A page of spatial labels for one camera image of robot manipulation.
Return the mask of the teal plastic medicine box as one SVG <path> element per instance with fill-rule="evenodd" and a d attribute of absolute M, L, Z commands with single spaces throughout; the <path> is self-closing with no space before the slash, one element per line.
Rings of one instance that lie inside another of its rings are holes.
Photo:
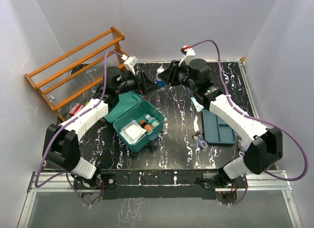
<path fill-rule="evenodd" d="M 116 106 L 105 115 L 119 138 L 132 152 L 139 152 L 157 139 L 164 127 L 164 115 L 134 91 L 121 94 Z"/>

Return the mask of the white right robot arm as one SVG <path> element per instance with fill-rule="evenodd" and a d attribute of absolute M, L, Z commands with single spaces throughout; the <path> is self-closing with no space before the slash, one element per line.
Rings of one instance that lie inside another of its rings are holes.
<path fill-rule="evenodd" d="M 200 105 L 221 118 L 244 142 L 245 155 L 218 170 L 217 178 L 222 186 L 232 186 L 239 176 L 259 175 L 283 157 L 282 132 L 277 127 L 269 129 L 237 110 L 237 105 L 222 92 L 218 83 L 211 80 L 206 61 L 193 59 L 189 64 L 172 61 L 158 78 L 165 84 L 189 88 Z"/>

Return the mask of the white bottle green label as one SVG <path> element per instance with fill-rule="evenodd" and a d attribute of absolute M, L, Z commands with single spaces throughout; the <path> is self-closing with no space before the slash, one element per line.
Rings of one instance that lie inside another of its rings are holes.
<path fill-rule="evenodd" d="M 157 127 L 159 125 L 159 121 L 155 118 L 155 117 L 152 117 L 150 114 L 147 114 L 145 116 L 145 119 L 147 120 L 147 122 L 153 127 Z"/>

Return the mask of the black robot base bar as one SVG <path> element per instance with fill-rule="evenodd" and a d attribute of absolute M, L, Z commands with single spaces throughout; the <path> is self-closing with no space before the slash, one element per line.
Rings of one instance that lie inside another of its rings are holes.
<path fill-rule="evenodd" d="M 75 180 L 75 188 L 100 193 L 104 200 L 126 198 L 202 198 L 215 200 L 218 192 L 239 192 L 245 188 L 239 177 L 223 186 L 217 170 L 101 170 L 96 185 Z"/>

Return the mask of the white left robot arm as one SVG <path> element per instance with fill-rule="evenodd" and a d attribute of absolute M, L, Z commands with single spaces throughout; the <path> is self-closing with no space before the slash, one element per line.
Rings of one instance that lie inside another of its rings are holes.
<path fill-rule="evenodd" d="M 116 66 L 106 68 L 101 88 L 87 106 L 67 121 L 47 128 L 43 158 L 97 188 L 102 177 L 97 166 L 81 156 L 82 136 L 105 119 L 132 152 L 139 152 L 163 131 L 164 116 L 142 98 L 158 89 L 160 86 L 142 71 L 123 73 Z"/>

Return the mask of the brown bottle orange label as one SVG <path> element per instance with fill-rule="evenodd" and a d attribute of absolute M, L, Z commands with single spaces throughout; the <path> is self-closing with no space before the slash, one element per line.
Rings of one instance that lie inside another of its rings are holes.
<path fill-rule="evenodd" d="M 146 130 L 146 133 L 149 133 L 153 130 L 153 127 L 144 120 L 140 121 L 140 126 Z"/>

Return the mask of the white square gauze pack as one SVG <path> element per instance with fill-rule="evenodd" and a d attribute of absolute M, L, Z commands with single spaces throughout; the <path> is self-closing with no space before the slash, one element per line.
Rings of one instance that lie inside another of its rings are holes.
<path fill-rule="evenodd" d="M 129 144 L 135 144 L 145 133 L 146 130 L 136 120 L 132 120 L 121 130 L 121 135 Z"/>

